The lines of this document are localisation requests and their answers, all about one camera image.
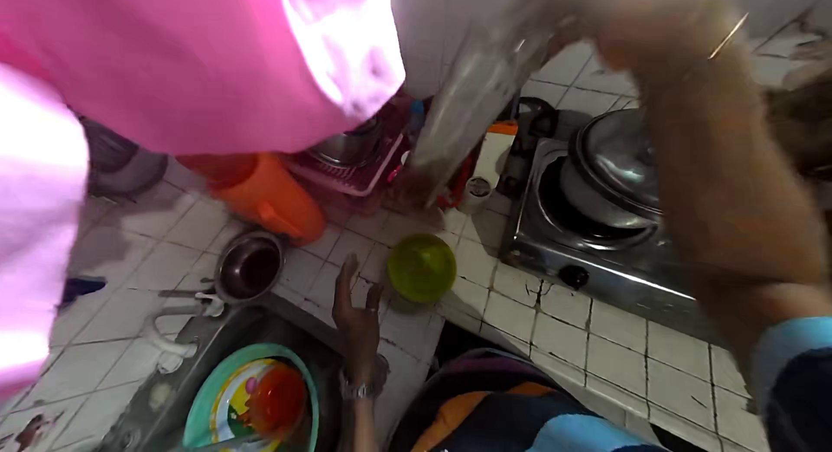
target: gas stove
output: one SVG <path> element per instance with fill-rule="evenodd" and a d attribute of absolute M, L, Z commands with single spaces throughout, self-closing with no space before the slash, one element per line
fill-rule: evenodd
<path fill-rule="evenodd" d="M 575 210 L 559 188 L 565 140 L 540 139 L 500 260 L 695 338 L 720 343 L 686 284 L 669 235 L 656 226 L 624 230 Z"/>

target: wristwatch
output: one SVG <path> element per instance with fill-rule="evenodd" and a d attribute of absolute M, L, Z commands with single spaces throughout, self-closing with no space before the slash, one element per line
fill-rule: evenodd
<path fill-rule="evenodd" d="M 374 392 L 370 385 L 365 382 L 362 382 L 360 385 L 350 384 L 344 375 L 343 369 L 338 373 L 338 377 L 341 380 L 341 397 L 344 400 L 369 399 L 373 397 Z"/>

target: pink sleeve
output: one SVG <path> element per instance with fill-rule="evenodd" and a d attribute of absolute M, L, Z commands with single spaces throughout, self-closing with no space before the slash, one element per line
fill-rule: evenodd
<path fill-rule="evenodd" d="M 404 80 L 390 0 L 0 0 L 0 15 L 75 111 L 176 155 L 303 150 Z"/>
<path fill-rule="evenodd" d="M 0 63 L 0 404 L 36 380 L 87 181 L 83 130 L 49 85 Z"/>

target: pot lid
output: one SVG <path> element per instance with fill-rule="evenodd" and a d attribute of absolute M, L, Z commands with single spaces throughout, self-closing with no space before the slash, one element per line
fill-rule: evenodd
<path fill-rule="evenodd" d="M 641 110 L 596 117 L 578 136 L 576 150 L 579 169 L 588 169 L 608 199 L 640 215 L 661 213 L 653 148 Z"/>

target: stove knob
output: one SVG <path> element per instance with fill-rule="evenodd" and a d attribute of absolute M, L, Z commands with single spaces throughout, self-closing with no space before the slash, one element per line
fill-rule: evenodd
<path fill-rule="evenodd" d="M 589 281 L 589 272 L 579 266 L 565 266 L 557 272 L 557 277 L 576 291 L 584 287 Z"/>

